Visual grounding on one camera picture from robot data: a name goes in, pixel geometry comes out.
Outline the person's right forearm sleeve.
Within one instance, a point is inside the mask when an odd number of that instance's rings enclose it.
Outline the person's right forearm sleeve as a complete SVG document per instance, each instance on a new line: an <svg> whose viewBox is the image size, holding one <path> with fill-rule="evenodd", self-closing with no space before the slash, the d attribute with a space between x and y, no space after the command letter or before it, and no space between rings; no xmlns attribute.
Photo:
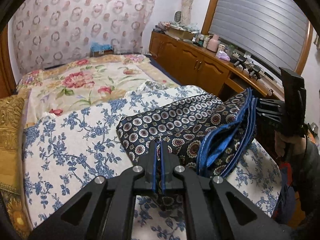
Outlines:
<svg viewBox="0 0 320 240"><path fill-rule="evenodd" d="M293 145L289 157L295 190L300 196L301 208L305 212L306 222L296 233L315 232L319 229L319 152L317 146L306 137L285 137L275 133L275 150L283 156L285 144Z"/></svg>

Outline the person's right hand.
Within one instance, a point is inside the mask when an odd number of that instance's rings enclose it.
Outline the person's right hand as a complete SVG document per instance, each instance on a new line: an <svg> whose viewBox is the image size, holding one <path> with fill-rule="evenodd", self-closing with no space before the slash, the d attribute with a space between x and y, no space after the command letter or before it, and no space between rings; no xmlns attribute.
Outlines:
<svg viewBox="0 0 320 240"><path fill-rule="evenodd" d="M300 155L305 152L306 137L286 137L280 132L275 131L274 140L278 157L283 157L287 153L290 153L291 155Z"/></svg>

